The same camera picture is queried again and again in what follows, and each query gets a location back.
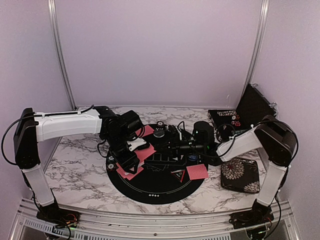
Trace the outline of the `blue small blind button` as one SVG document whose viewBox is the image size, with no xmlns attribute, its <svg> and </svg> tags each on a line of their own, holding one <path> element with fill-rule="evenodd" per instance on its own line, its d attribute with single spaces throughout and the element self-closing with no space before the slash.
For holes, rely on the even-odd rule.
<svg viewBox="0 0 320 240">
<path fill-rule="evenodd" d="M 198 156 L 197 155 L 188 155 L 187 156 L 188 161 L 196 163 L 198 162 Z"/>
</svg>

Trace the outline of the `red playing card deck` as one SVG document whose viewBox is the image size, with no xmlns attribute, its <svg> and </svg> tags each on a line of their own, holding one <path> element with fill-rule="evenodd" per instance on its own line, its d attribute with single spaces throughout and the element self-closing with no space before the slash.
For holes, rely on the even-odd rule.
<svg viewBox="0 0 320 240">
<path fill-rule="evenodd" d="M 131 174 L 136 174 L 138 172 L 140 160 L 135 152 L 125 152 L 120 156 L 117 156 L 115 159 L 125 172 Z"/>
</svg>

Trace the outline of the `black dealer button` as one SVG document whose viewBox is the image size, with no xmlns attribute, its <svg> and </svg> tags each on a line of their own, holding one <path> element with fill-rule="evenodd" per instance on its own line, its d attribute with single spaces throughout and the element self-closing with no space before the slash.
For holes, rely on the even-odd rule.
<svg viewBox="0 0 320 240">
<path fill-rule="evenodd" d="M 162 138 L 165 136 L 165 131 L 161 128 L 157 128 L 154 130 L 153 136 L 156 138 Z"/>
</svg>

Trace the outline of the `red triangle all-in marker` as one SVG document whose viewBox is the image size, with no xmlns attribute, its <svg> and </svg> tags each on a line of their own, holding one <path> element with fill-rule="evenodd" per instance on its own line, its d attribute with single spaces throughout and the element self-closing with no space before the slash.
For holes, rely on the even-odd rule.
<svg viewBox="0 0 320 240">
<path fill-rule="evenodd" d="M 179 169 L 174 170 L 170 172 L 180 183 L 184 181 L 186 170 L 185 169 Z"/>
</svg>

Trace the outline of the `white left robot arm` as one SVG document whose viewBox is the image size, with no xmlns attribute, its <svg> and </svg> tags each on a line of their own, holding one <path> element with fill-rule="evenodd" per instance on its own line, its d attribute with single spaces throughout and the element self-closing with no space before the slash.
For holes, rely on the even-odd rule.
<svg viewBox="0 0 320 240">
<path fill-rule="evenodd" d="M 133 110 L 114 113 L 108 106 L 63 112 L 35 112 L 25 108 L 17 120 L 13 136 L 15 163 L 20 168 L 28 187 L 33 191 L 40 209 L 53 223 L 63 219 L 42 166 L 41 157 L 50 162 L 59 140 L 66 136 L 97 134 L 109 145 L 109 152 L 125 171 L 135 174 L 139 158 L 135 150 L 146 148 L 143 139 L 145 126 Z"/>
</svg>

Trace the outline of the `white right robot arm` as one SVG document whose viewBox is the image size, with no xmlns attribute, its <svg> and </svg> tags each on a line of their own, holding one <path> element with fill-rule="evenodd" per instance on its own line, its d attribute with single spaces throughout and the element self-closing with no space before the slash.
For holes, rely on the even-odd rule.
<svg viewBox="0 0 320 240">
<path fill-rule="evenodd" d="M 267 216 L 266 208 L 278 194 L 298 152 L 299 141 L 296 133 L 288 124 L 266 115 L 260 122 L 243 133 L 234 135 L 229 141 L 217 146 L 210 146 L 210 141 L 209 136 L 196 130 L 190 140 L 168 140 L 161 150 L 172 156 L 201 155 L 205 163 L 212 166 L 219 166 L 253 150 L 263 152 L 264 158 L 269 161 L 266 175 L 253 209 L 247 214 L 247 219 L 252 224 L 260 223 Z"/>
</svg>

